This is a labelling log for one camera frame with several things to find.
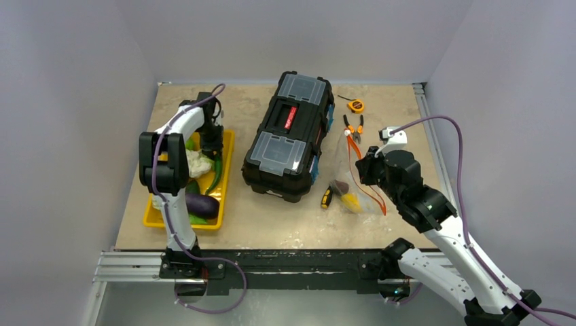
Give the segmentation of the clear zip top bag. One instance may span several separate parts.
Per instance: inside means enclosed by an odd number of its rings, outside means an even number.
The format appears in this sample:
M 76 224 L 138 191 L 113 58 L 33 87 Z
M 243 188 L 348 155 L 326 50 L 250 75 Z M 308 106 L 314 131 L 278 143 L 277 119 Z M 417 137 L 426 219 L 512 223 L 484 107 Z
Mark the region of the clear zip top bag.
M 344 181 L 349 184 L 348 194 L 355 194 L 363 208 L 363 212 L 356 215 L 382 215 L 387 214 L 386 204 L 380 193 L 372 186 L 361 184 L 355 162 L 362 158 L 362 154 L 356 142 L 348 130 L 343 130 L 338 139 L 334 155 L 332 157 L 331 174 L 329 185 L 333 180 Z M 348 211 L 340 201 L 340 196 L 334 191 L 334 198 L 347 213 Z

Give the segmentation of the long green chili pepper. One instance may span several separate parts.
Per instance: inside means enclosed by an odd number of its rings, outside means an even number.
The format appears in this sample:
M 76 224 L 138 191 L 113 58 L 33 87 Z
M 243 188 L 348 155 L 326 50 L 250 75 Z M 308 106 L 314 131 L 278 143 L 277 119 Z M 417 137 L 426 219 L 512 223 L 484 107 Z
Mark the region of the long green chili pepper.
M 223 172 L 223 158 L 222 155 L 215 156 L 213 162 L 213 172 L 214 177 L 210 186 L 206 189 L 205 195 L 210 195 L 221 181 L 221 176 Z

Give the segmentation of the dark red brown food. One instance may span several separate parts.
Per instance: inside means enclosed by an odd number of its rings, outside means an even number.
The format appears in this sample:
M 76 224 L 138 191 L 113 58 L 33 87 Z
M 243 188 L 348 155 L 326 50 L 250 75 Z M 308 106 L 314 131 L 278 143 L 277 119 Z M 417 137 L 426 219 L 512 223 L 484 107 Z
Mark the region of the dark red brown food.
M 349 192 L 350 186 L 348 183 L 339 180 L 333 180 L 331 186 L 334 188 L 334 191 L 339 195 L 344 195 Z

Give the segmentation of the yellow corn cob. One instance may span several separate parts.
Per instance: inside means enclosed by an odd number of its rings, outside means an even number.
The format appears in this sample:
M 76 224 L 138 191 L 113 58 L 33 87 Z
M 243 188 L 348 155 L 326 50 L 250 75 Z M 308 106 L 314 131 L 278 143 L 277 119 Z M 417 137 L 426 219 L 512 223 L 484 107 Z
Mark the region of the yellow corn cob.
M 363 212 L 363 208 L 359 203 L 359 200 L 355 194 L 344 194 L 340 196 L 340 201 L 343 203 L 344 207 L 354 213 L 359 214 Z

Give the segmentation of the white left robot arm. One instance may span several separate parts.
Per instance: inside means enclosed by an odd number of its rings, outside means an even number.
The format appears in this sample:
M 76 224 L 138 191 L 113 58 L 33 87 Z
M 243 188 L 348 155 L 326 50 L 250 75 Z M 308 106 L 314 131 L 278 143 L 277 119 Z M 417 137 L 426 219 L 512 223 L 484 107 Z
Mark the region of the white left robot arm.
M 139 137 L 139 181 L 160 205 L 168 236 L 162 272 L 179 272 L 193 278 L 204 270 L 204 258 L 200 256 L 186 206 L 190 172 L 185 143 L 197 132 L 201 152 L 209 158 L 220 158 L 221 113 L 216 91 L 200 92 L 196 100 L 183 101 L 163 126 Z

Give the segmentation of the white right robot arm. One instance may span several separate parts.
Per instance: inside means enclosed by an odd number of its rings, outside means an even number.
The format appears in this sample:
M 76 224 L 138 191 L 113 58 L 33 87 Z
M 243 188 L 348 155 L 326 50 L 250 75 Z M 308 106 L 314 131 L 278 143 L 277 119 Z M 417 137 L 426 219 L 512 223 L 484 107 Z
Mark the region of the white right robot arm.
M 536 291 L 515 284 L 466 234 L 447 197 L 425 185 L 412 153 L 384 153 L 371 146 L 355 166 L 360 182 L 378 186 L 401 218 L 435 244 L 453 267 L 431 263 L 411 242 L 398 238 L 382 252 L 381 277 L 402 273 L 418 280 L 456 308 L 466 325 L 519 325 L 541 305 Z

